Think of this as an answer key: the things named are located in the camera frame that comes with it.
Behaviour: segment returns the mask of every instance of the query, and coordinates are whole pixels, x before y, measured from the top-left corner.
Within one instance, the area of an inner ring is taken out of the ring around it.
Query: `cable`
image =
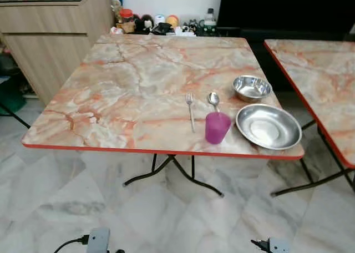
[[[78,242],[78,243],[82,243],[83,245],[87,245],[88,244],[88,241],[89,241],[89,235],[83,235],[82,237],[80,238],[77,238],[77,239],[74,239],[74,240],[69,240],[67,242],[65,242],[64,244],[62,244],[60,247],[57,248],[57,250],[55,250],[54,253],[58,253],[59,250],[61,250],[63,247],[65,247],[67,244],[71,244],[71,243],[75,243],[75,242]]]

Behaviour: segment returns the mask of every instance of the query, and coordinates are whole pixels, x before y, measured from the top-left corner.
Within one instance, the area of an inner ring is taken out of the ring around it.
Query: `metal bowl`
[[[290,113],[273,106],[247,105],[238,112],[235,121],[246,139],[267,149],[289,149],[302,138],[297,120]]]
[[[253,75],[242,75],[233,81],[237,96],[245,102],[259,102],[270,95],[271,85],[261,78]]]

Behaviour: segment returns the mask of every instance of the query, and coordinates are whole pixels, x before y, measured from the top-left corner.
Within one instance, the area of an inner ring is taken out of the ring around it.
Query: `black television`
[[[221,0],[218,27],[285,32],[348,33],[355,0]]]

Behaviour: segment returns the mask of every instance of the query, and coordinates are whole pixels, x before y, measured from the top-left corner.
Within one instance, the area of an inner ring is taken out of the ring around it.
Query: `purple cup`
[[[206,116],[206,140],[211,144],[219,144],[231,126],[231,119],[224,113],[210,113]]]

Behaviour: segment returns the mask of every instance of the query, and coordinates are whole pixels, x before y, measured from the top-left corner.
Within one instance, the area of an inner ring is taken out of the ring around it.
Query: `spoon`
[[[220,110],[218,110],[218,107],[217,105],[219,104],[220,102],[220,98],[218,97],[217,93],[215,92],[211,92],[209,94],[209,103],[211,103],[214,107],[215,107],[215,110],[217,112],[219,112]]]

